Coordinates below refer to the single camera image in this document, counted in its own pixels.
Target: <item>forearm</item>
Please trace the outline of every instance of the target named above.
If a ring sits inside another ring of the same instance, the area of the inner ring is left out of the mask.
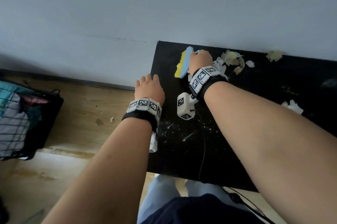
[[[135,223],[151,133],[146,120],[123,120],[44,223]]]
[[[229,83],[215,83],[204,98],[256,187],[286,220],[314,223],[323,220],[321,214],[334,216],[334,136],[301,115]]]

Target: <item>wall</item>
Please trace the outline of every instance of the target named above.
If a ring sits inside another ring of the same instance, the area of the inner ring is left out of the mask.
[[[132,86],[158,40],[337,60],[336,0],[0,0],[0,68]]]

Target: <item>brush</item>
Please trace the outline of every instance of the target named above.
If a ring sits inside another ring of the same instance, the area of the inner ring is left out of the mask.
[[[177,70],[174,74],[175,78],[183,78],[187,74],[189,55],[191,52],[194,52],[193,47],[188,47],[184,52],[181,53],[180,62],[177,65]]]

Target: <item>jeans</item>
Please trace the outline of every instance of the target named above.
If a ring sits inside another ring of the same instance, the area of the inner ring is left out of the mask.
[[[188,180],[185,183],[188,196],[202,196],[213,194],[226,205],[230,205],[242,210],[248,210],[246,206],[234,203],[223,189],[214,184],[196,182]],[[137,224],[142,223],[151,214],[162,208],[166,203],[180,194],[175,186],[174,179],[166,175],[158,175],[150,183],[146,197],[138,212]]]

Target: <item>tabletop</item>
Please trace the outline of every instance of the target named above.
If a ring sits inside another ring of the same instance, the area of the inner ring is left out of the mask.
[[[257,191],[206,106],[196,104],[201,120],[198,115],[189,121],[177,116],[177,97],[190,90],[187,76],[179,79],[174,73],[188,46],[209,51],[213,60],[226,52],[218,47],[157,43],[151,74],[158,74],[166,100],[158,127],[158,151],[149,154],[148,171]],[[231,84],[278,104],[295,100],[304,109],[304,117],[337,136],[337,62],[295,56],[270,62],[266,53],[231,50],[255,63],[238,75],[234,67],[228,67],[225,74]]]

